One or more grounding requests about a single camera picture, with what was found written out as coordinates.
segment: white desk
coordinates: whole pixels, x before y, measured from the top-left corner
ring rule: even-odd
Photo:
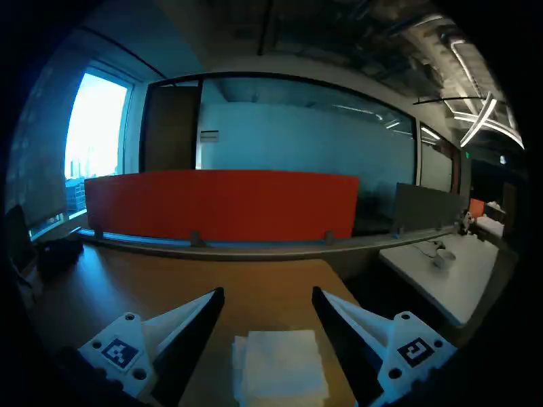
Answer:
[[[490,279],[498,248],[474,235],[446,235],[441,240],[455,254],[452,265],[442,270],[421,253],[430,244],[419,242],[379,251],[379,257],[419,290],[455,325],[466,324]]]

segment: desk divider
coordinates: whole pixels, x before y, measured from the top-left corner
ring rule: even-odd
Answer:
[[[181,170],[85,180],[91,229],[220,241],[351,237],[358,178],[312,172]]]

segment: window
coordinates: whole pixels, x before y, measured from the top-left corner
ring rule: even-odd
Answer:
[[[435,130],[421,123],[422,174],[420,185],[444,192],[458,193],[460,187],[460,150]]]
[[[67,213],[85,209],[84,179],[122,173],[124,122],[132,86],[88,69],[77,91],[66,139]]]
[[[415,181],[414,129],[412,117],[334,88],[259,77],[206,79],[197,169],[356,176],[353,235],[388,233],[396,184]]]

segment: glass wall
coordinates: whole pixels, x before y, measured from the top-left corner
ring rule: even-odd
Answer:
[[[445,140],[435,130],[421,123],[420,126],[422,187],[459,193],[460,150]]]
[[[319,85],[207,79],[197,168],[357,176],[354,235],[387,233],[396,183],[415,178],[413,122],[375,100]]]

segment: ceiling light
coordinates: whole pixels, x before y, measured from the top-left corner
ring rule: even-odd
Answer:
[[[400,124],[399,121],[397,121],[396,123],[393,123],[393,124],[386,125],[385,128],[387,128],[387,129],[392,129],[394,126],[396,126],[396,125],[398,125],[398,124]]]
[[[479,91],[479,88],[477,87],[477,84],[475,82],[475,79],[473,78],[473,76],[471,75],[471,72],[470,70],[468,69],[468,66],[466,65],[466,62],[464,61],[464,59],[460,56],[460,53],[456,50],[456,45],[457,44],[465,44],[466,42],[463,40],[463,39],[459,39],[457,41],[453,41],[451,42],[451,51],[454,53],[456,59],[458,59],[458,62],[460,63],[460,66],[462,67],[462,69],[464,70],[464,73],[466,74],[466,76],[468,77],[468,80],[470,81],[470,83],[473,85],[473,88],[475,89],[475,92],[477,92],[477,94],[479,96],[482,96],[480,91]]]
[[[441,140],[441,138],[435,134],[432,130],[428,129],[428,128],[425,128],[424,126],[422,126],[420,128],[420,130],[422,130],[423,132],[425,133],[428,133],[429,135],[431,135],[433,138],[435,138],[436,140]]]
[[[380,121],[383,121],[383,117],[381,115],[378,115],[377,113],[370,112],[370,111],[367,111],[367,110],[364,110],[364,109],[357,109],[355,107],[343,106],[342,104],[333,104],[332,106],[339,107],[340,109],[347,109],[347,110],[352,110],[352,111],[355,111],[355,112],[366,113],[368,115],[374,115],[374,116],[377,116],[377,118]]]
[[[497,102],[498,101],[492,97],[492,93],[488,92],[487,99],[483,104],[483,108],[479,112],[479,116],[477,116],[468,132],[466,132],[466,135],[460,141],[461,147],[464,147],[466,144],[468,144],[473,136],[477,134],[483,123],[488,119],[488,116],[490,116],[490,114],[492,113],[492,110],[494,110],[494,106]]]
[[[394,133],[407,134],[407,136],[412,136],[410,132],[403,132],[402,130],[393,130]]]
[[[470,123],[473,123],[475,122],[475,118],[473,117],[462,117],[462,116],[455,116],[454,117],[455,119],[457,120],[462,120],[462,121],[469,121]],[[508,131],[506,128],[502,128],[500,127],[499,125],[496,125],[494,124],[494,120],[487,120],[483,123],[483,126],[485,127],[488,127],[492,130],[495,130],[497,132],[500,132],[502,134],[505,134],[507,137],[509,137],[511,140],[513,140],[515,143],[517,143],[519,146],[522,147],[522,149],[524,150],[524,144],[522,143],[522,140],[519,139],[519,137],[515,136],[514,133]]]
[[[454,112],[454,118],[457,120],[471,121],[472,123],[476,120],[477,115],[464,112]],[[502,134],[505,134],[507,137],[512,138],[516,143],[519,144],[524,149],[524,144],[522,142],[521,135],[513,128],[510,128],[499,121],[486,119],[483,123],[483,126],[494,129]]]

